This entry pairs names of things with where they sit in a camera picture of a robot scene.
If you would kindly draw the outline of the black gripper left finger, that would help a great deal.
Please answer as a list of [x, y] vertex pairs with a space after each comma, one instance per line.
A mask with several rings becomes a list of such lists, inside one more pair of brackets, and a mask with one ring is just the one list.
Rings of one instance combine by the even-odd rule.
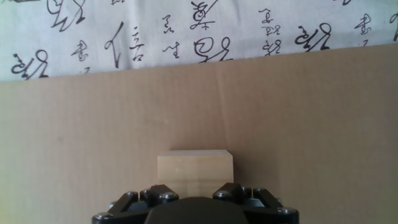
[[127, 191], [109, 206], [108, 211], [94, 215], [92, 224], [145, 223], [153, 208], [178, 199], [179, 195], [164, 184], [140, 192]]

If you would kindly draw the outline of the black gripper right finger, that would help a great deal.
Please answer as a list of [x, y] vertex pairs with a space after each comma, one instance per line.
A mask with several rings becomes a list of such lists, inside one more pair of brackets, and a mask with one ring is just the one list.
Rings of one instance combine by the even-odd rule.
[[263, 187], [227, 182], [213, 193], [213, 199], [236, 205], [250, 224], [299, 224], [299, 211], [284, 206]]

